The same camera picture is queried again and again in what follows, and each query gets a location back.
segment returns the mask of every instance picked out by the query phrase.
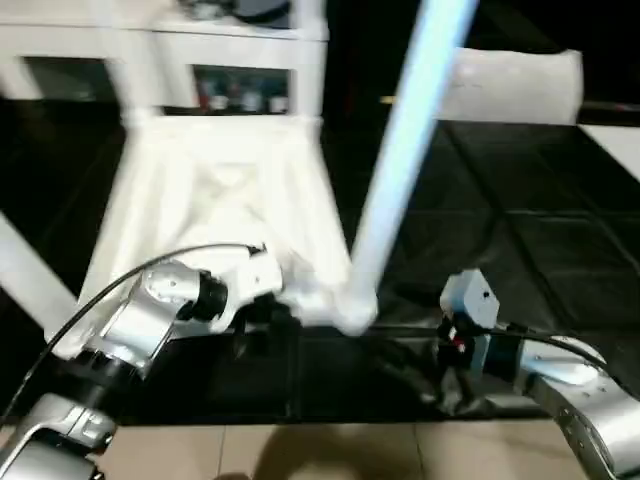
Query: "beige floor tile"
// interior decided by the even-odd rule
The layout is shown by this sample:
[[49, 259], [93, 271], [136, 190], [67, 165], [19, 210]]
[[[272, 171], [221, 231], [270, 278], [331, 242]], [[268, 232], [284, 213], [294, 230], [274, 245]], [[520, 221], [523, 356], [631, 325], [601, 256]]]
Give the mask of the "beige floor tile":
[[551, 421], [421, 424], [425, 480], [585, 480]]
[[122, 427], [98, 459], [109, 480], [212, 480], [224, 427]]
[[252, 480], [418, 480], [412, 425], [228, 427], [221, 472]]

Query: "white pipe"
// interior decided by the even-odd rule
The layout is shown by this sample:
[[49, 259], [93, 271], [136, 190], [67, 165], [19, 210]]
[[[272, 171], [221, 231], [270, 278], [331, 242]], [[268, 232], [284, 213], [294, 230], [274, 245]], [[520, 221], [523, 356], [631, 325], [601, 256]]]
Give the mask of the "white pipe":
[[358, 226], [348, 285], [355, 296], [369, 296], [382, 279], [476, 4], [423, 0], [420, 6]]
[[0, 286], [43, 329], [55, 334], [71, 318], [76, 299], [0, 212]]

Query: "white tube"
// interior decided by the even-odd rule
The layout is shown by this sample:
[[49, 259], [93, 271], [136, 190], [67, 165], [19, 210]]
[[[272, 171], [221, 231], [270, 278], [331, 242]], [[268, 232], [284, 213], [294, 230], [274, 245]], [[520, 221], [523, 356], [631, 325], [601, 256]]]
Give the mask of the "white tube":
[[422, 2], [358, 226], [348, 285], [353, 295], [369, 296], [382, 279], [476, 4]]
[[43, 329], [55, 334], [71, 318], [76, 299], [0, 212], [0, 286]]

